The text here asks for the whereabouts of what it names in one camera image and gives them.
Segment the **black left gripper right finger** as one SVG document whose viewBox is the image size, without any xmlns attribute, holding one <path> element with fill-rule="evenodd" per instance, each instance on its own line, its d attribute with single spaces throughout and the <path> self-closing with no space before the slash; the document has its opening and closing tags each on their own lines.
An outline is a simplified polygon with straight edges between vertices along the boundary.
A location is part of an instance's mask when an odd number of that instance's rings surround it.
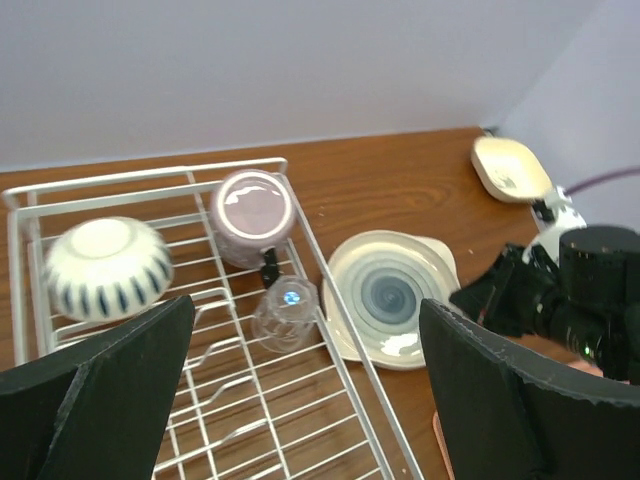
<svg viewBox="0 0 640 480">
<path fill-rule="evenodd" d="M 458 479 L 636 479 L 639 389 L 425 299 L 420 338 Z"/>
</svg>

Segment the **purple translucent measuring cup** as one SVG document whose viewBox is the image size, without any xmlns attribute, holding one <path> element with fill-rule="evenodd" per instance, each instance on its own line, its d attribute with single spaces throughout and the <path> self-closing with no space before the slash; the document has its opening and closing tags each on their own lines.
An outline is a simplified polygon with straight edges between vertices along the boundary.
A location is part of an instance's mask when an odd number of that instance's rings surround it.
<svg viewBox="0 0 640 480">
<path fill-rule="evenodd" d="M 264 170 L 236 171 L 212 193 L 210 218 L 222 259 L 257 270 L 270 288 L 280 276 L 277 250 L 295 222 L 292 195 L 283 182 Z"/>
</svg>

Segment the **white wire dish rack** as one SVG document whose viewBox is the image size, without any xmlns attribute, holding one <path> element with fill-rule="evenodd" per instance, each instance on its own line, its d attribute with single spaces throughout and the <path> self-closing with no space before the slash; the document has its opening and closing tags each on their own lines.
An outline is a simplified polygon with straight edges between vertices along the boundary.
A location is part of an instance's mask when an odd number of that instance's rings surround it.
<svg viewBox="0 0 640 480">
<path fill-rule="evenodd" d="M 316 310 L 286 352 L 254 337 L 267 298 L 259 273 L 227 264 L 209 199 L 228 174 L 255 167 L 285 180 L 283 158 L 1 178 L 1 294 L 11 311 L 6 363 L 20 365 L 108 329 L 59 312 L 45 258 L 69 228 L 141 220 L 165 239 L 174 277 L 166 298 L 189 296 L 195 326 L 162 437 L 156 479 L 418 479 L 421 471 L 372 362 L 340 356 Z"/>
</svg>

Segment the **white bowl with blue dashes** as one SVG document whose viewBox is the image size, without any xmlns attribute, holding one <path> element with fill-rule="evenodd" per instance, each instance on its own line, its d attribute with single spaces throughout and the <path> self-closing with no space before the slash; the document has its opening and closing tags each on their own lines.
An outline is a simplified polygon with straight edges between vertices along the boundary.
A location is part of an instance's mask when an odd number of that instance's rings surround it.
<svg viewBox="0 0 640 480">
<path fill-rule="evenodd" d="M 129 217 L 78 224 L 56 239 L 45 256 L 44 280 L 53 306 L 79 322 L 133 317 L 159 300 L 173 279 L 162 234 Z"/>
</svg>

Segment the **small clear glass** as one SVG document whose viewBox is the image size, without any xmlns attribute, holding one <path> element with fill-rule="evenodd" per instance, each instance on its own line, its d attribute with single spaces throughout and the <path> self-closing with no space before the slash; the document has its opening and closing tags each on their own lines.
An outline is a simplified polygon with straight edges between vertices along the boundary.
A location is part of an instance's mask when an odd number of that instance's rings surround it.
<svg viewBox="0 0 640 480">
<path fill-rule="evenodd" d="M 317 307 L 318 293 L 313 283 L 297 275 L 280 275 L 254 311 L 253 337 L 271 352 L 291 353 L 309 337 Z"/>
</svg>

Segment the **cream plate with blue swirl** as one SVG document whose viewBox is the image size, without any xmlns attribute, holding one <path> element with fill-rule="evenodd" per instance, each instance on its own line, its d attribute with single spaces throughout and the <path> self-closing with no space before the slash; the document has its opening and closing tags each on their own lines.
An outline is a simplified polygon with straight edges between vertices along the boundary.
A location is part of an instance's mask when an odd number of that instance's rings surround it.
<svg viewBox="0 0 640 480">
<path fill-rule="evenodd" d="M 460 288 L 451 249 L 432 237 L 371 230 L 345 240 L 328 267 L 370 361 L 399 371 L 425 367 L 420 304 L 447 303 Z"/>
</svg>

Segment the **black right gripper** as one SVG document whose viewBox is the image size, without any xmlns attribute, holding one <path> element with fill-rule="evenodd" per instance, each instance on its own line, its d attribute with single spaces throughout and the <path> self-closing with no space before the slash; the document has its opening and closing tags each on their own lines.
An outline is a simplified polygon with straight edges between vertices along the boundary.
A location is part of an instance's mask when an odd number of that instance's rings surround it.
<svg viewBox="0 0 640 480">
<path fill-rule="evenodd" d="M 639 382 L 639 234 L 620 226 L 572 229 L 553 262 L 541 246 L 507 244 L 489 269 L 449 296 L 484 328 L 537 335 L 596 365 L 604 377 Z"/>
</svg>

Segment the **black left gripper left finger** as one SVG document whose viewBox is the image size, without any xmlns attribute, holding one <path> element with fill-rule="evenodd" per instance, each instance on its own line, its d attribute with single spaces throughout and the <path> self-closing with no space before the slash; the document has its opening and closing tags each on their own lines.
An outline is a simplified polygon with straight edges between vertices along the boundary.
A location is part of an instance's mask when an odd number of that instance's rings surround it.
<svg viewBox="0 0 640 480">
<path fill-rule="evenodd" d="M 2 478 L 151 478 L 194 318 L 177 297 L 2 372 Z"/>
</svg>

